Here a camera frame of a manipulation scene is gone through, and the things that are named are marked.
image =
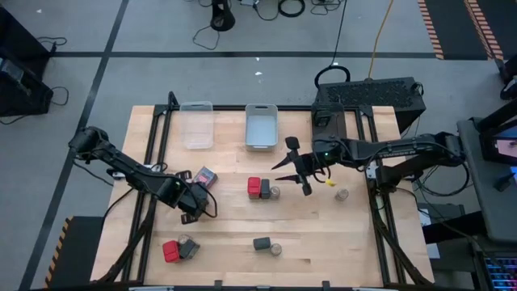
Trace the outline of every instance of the black floor stripe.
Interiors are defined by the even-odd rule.
[[[464,0],[426,0],[445,60],[486,60]]]
[[[517,55],[517,2],[477,0],[506,60]]]
[[[112,52],[109,57],[205,58],[205,57],[332,57],[334,52]],[[57,52],[54,57],[102,57],[101,52]],[[341,52],[337,57],[372,57],[372,52]],[[435,58],[434,53],[376,53],[376,58]]]
[[[97,73],[95,74],[94,81],[91,85],[90,93],[88,94],[85,107],[82,110],[81,118],[78,122],[78,129],[84,127],[88,121],[88,118],[90,117],[91,109],[93,108],[95,98],[97,97],[97,91],[99,90],[100,83],[103,80],[104,72],[109,60],[109,52],[113,50],[113,45],[115,44],[116,36],[119,33],[120,25],[122,23],[122,19],[124,18],[124,13],[128,7],[128,1],[129,0],[123,0],[120,4],[119,12],[117,13],[115,23],[111,28],[111,33],[107,41],[106,48],[104,49],[99,68],[97,69]],[[65,165],[63,165],[63,168],[61,169],[53,197],[50,200],[50,205],[47,209],[47,213],[45,214],[43,225],[41,226],[40,233],[38,234],[38,239],[36,240],[34,248],[32,249],[31,257],[27,267],[25,268],[25,273],[23,274],[19,290],[29,290],[32,286],[34,275],[36,274],[36,270],[40,263],[41,255],[43,254],[45,244],[47,243],[48,236],[50,235],[50,230],[52,229],[52,225],[56,219],[57,210],[59,209],[59,204],[61,203],[61,198],[65,192],[66,183],[68,182],[70,172],[72,171],[73,160],[74,155],[69,152],[66,156]]]

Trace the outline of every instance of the keyboard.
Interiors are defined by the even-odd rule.
[[[496,258],[507,270],[517,272],[517,257]],[[501,267],[494,264],[491,259],[485,258],[485,266],[488,272],[489,281],[494,290],[517,290],[517,280],[512,278]]]
[[[368,82],[340,82],[321,84],[318,100],[320,102],[340,102],[345,107],[359,105],[393,106],[408,108],[414,98],[421,98],[411,87],[413,78],[390,78]]]

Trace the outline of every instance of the clear plastic bin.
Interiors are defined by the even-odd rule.
[[[213,105],[209,101],[185,102],[179,107],[182,143],[190,150],[213,146]]]

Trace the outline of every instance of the red object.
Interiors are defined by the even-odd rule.
[[[163,256],[167,263],[179,262],[179,244],[176,241],[170,241],[163,244]]]
[[[248,196],[250,199],[260,198],[260,178],[250,177],[248,178]]]

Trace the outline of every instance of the floor mat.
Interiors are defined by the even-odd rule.
[[[517,55],[517,1],[477,0],[477,4],[486,19],[483,24],[493,33],[488,41],[494,54],[502,54],[505,60]]]
[[[436,57],[444,60],[486,60],[490,49],[483,42],[468,1],[418,0]]]

